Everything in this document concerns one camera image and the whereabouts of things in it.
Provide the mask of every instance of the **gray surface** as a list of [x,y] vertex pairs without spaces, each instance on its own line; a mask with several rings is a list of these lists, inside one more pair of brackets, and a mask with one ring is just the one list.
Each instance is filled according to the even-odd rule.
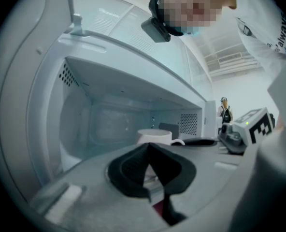
[[286,221],[286,129],[274,131],[260,144],[255,170],[235,210],[230,231],[250,231],[269,211],[275,211],[273,201],[279,198],[283,207],[277,207],[277,219]]
[[[242,157],[228,155],[223,145],[212,147],[177,147],[161,145],[163,148],[184,156],[194,162],[197,175],[186,192],[171,196],[176,211],[187,216],[195,214],[210,202],[227,183],[234,172],[215,166],[216,162],[237,166]],[[106,176],[108,164],[116,157],[137,146],[132,145],[115,152],[90,158],[65,173],[60,179],[43,188],[32,200],[31,206],[42,210],[42,203],[52,199],[64,185],[85,186],[82,197],[66,212],[60,226],[75,232],[93,231],[158,231],[168,227],[157,215],[147,199],[124,196],[110,183]]]
[[219,149],[221,144],[212,147],[161,146],[196,166],[196,177],[188,189],[170,197],[174,209],[187,217],[206,206],[220,192],[242,160],[241,156],[223,154]]
[[231,175],[217,197],[214,197],[192,217],[189,217],[177,226],[169,228],[167,232],[188,232],[194,229],[199,232],[229,231],[236,207],[253,175],[257,147],[258,145],[248,147],[239,167]]
[[43,188],[31,202],[36,210],[64,183],[86,186],[86,191],[62,219],[60,226],[75,232],[146,232],[168,227],[148,199],[128,198],[108,180],[105,171],[116,157],[136,148],[128,146],[91,158],[69,170],[56,182]]

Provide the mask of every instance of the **white shirt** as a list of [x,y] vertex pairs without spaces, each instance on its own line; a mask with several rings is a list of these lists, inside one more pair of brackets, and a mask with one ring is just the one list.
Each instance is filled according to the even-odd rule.
[[[221,116],[222,111],[225,110],[225,108],[223,109],[222,107],[223,107],[223,105],[221,105],[221,106],[218,108],[218,113],[217,113],[218,116]],[[233,112],[232,112],[231,106],[228,105],[228,108],[229,108],[229,111],[231,112],[231,115],[232,115],[232,117],[233,117]]]
[[239,34],[247,51],[274,79],[286,61],[286,15],[274,0],[236,0],[231,10],[251,30]]

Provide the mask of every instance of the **white mug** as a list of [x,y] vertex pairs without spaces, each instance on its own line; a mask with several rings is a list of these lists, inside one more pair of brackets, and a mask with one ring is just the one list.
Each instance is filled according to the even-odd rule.
[[182,145],[185,145],[184,141],[181,139],[172,140],[172,132],[168,130],[159,129],[138,130],[137,144],[144,143],[159,143],[164,145],[180,143]]

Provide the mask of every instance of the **ceiling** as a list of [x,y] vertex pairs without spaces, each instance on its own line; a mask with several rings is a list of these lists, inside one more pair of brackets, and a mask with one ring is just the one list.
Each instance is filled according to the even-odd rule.
[[202,52],[212,77],[260,67],[244,47],[236,19],[229,8],[224,8],[220,18],[210,27],[203,28],[193,40]]
[[98,101],[113,100],[118,104],[145,110],[198,108],[137,76],[78,58],[66,59],[85,92]]

